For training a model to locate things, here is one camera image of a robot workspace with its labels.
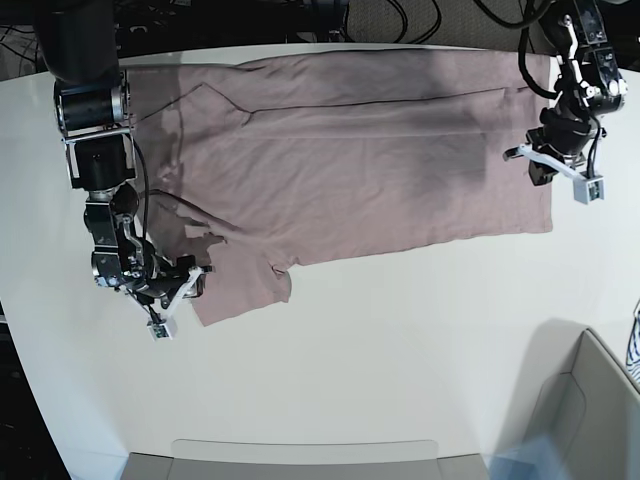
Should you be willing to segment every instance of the t-shirt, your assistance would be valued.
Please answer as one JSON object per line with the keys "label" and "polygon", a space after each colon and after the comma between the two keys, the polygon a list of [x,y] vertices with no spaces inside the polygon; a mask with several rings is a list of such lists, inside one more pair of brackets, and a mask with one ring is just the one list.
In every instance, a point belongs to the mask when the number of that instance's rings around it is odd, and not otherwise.
{"label": "t-shirt", "polygon": [[[546,85],[548,58],[528,64]],[[331,52],[130,81],[151,188],[189,202],[154,195],[149,233],[213,266],[204,325],[288,301],[295,264],[552,228],[550,188],[502,159],[546,106],[515,54]]]}

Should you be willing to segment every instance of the garment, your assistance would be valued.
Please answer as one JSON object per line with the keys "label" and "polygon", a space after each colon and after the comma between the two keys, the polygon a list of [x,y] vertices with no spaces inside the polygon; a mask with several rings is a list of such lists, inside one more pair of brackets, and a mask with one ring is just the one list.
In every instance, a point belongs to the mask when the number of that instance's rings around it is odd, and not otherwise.
{"label": "garment", "polygon": [[[546,85],[549,61],[530,56]],[[131,69],[149,233],[211,264],[203,324],[287,301],[287,270],[551,229],[550,189],[502,152],[545,100],[515,54],[331,52],[239,67]]]}

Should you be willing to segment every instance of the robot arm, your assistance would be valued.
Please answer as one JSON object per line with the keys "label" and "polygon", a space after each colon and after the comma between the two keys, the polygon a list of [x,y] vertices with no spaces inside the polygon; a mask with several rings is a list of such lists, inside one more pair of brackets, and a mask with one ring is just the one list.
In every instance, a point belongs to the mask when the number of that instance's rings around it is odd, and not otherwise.
{"label": "robot arm", "polygon": [[[154,338],[173,335],[171,314],[182,298],[202,294],[204,273],[193,256],[175,264],[146,239],[148,177],[129,121],[129,85],[118,66],[111,0],[49,0],[37,7],[34,28],[56,77],[54,101],[71,186],[88,192],[85,225],[94,240],[96,283],[124,291],[149,315]],[[136,164],[145,178],[143,232],[132,185]],[[154,309],[158,300],[162,309]]]}
{"label": "robot arm", "polygon": [[542,111],[542,127],[527,132],[527,143],[505,152],[505,160],[528,158],[534,185],[563,174],[573,181],[574,198],[589,204],[605,194],[604,178],[596,171],[598,143],[606,135],[598,117],[622,108],[627,84],[595,0],[557,0],[540,25],[559,52],[561,73],[550,95],[557,103]]}

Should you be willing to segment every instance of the metal bracket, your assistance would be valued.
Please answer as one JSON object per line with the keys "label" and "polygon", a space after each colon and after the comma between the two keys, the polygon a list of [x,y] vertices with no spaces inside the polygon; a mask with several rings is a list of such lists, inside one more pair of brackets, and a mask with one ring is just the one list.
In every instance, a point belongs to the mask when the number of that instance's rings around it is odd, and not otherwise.
{"label": "metal bracket", "polygon": [[135,303],[138,308],[142,309],[145,315],[149,318],[147,321],[147,329],[151,334],[151,338],[154,341],[168,338],[173,340],[178,332],[178,324],[176,323],[173,315],[178,308],[178,305],[184,300],[187,293],[193,288],[201,275],[205,273],[202,267],[193,267],[189,269],[189,280],[185,282],[176,292],[176,295],[171,300],[169,307],[160,313],[156,313],[152,307],[147,307],[141,304],[132,292],[127,291],[126,296]]}
{"label": "metal bracket", "polygon": [[525,157],[535,163],[540,163],[553,168],[558,173],[569,178],[573,182],[573,198],[585,205],[594,200],[604,200],[604,177],[596,174],[593,178],[586,178],[582,173],[574,170],[550,155],[536,152],[529,144],[522,144],[515,150],[508,151],[504,160]]}
{"label": "metal bracket", "polygon": [[571,38],[571,47],[569,48],[569,55],[567,57],[567,61],[569,63],[569,66],[571,67],[571,70],[573,71],[576,82],[578,83],[578,85],[580,85],[580,88],[582,89],[582,93],[584,95],[584,98],[582,99],[582,101],[586,107],[589,107],[588,100],[595,97],[597,94],[599,94],[600,89],[598,87],[594,87],[590,85],[589,82],[587,82],[582,76],[582,70],[580,70],[580,64],[578,63],[578,60],[576,60],[576,53],[578,52],[578,47],[580,43],[578,42],[578,37],[576,35],[576,30],[573,26],[573,20],[571,19],[571,16],[565,15],[562,21],[560,22],[560,25],[565,27],[569,32],[569,37]]}
{"label": "metal bracket", "polygon": [[58,130],[62,134],[62,143],[64,145],[65,157],[67,160],[67,169],[69,171],[69,179],[71,187],[74,189],[82,188],[78,178],[78,167],[75,158],[75,145],[79,142],[95,140],[98,138],[110,137],[114,135],[122,135],[124,138],[130,139],[129,151],[127,152],[127,179],[136,178],[136,151],[133,146],[133,127],[129,115],[129,104],[131,101],[130,86],[128,74],[125,71],[120,72],[120,83],[114,86],[111,91],[111,111],[113,115],[113,123],[111,125],[103,125],[88,129],[76,130],[70,132],[67,128],[64,118],[63,98],[62,94],[56,90],[54,94],[54,104],[56,109]]}

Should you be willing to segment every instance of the white table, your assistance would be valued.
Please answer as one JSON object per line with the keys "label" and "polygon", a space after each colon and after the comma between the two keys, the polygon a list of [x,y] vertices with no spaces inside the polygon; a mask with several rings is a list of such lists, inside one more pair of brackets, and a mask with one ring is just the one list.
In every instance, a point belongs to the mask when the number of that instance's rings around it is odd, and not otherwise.
{"label": "white table", "polygon": [[[240,63],[340,47],[143,60]],[[556,180],[553,233],[295,268],[288,305],[203,328],[184,304],[178,339],[160,343],[123,296],[93,284],[86,194],[69,187],[52,77],[0,84],[0,298],[69,470],[117,478],[128,452],[171,455],[176,439],[424,439],[441,457],[513,446],[584,325],[625,353],[640,296],[640,75],[626,78],[627,106],[606,117],[599,149],[607,200],[584,207]]]}

